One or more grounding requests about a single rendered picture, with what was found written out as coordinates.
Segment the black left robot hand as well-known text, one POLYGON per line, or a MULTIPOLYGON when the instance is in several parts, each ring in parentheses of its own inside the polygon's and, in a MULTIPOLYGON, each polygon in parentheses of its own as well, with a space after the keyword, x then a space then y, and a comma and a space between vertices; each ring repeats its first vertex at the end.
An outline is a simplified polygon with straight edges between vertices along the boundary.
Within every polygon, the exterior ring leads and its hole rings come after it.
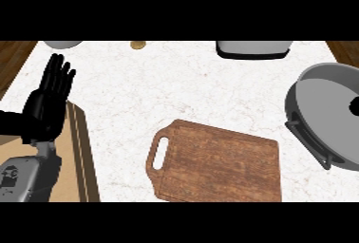
POLYGON ((75 70, 61 54, 50 56, 39 87, 30 92, 22 112, 0 110, 0 135, 20 136, 22 143, 54 141, 63 129, 66 102, 75 70))

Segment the brown wooden cutting board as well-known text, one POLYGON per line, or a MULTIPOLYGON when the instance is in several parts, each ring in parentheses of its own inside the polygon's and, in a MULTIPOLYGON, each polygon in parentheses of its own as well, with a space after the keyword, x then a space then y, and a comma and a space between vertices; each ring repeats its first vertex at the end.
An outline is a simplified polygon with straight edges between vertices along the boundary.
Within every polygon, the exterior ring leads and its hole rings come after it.
POLYGON ((279 202, 279 144, 175 120, 152 138, 146 173, 153 194, 183 202, 279 202))

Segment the grey pot with lid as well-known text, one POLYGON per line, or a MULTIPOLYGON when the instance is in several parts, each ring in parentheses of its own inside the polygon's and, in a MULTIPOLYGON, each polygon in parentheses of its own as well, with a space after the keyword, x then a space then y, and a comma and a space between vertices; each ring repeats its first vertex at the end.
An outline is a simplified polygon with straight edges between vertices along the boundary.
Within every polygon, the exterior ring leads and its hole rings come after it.
POLYGON ((321 168, 359 171, 359 68, 310 66, 292 84, 285 126, 321 168))

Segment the pale grey appliance black base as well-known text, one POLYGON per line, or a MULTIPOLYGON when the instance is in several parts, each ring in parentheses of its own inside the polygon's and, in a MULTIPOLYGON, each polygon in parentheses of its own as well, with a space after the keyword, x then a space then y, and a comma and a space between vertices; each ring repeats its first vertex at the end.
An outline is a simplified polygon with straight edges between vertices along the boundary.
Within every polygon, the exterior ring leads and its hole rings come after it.
POLYGON ((217 41, 221 58, 234 60, 282 59, 289 53, 290 41, 217 41))

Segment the grey rounded bowl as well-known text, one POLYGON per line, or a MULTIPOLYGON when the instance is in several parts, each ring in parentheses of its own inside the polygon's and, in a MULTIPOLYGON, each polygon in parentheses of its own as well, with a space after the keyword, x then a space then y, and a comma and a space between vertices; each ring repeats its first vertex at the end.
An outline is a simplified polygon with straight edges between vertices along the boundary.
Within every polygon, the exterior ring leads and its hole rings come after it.
POLYGON ((66 49, 75 47, 79 41, 45 41, 44 43, 54 49, 66 49))

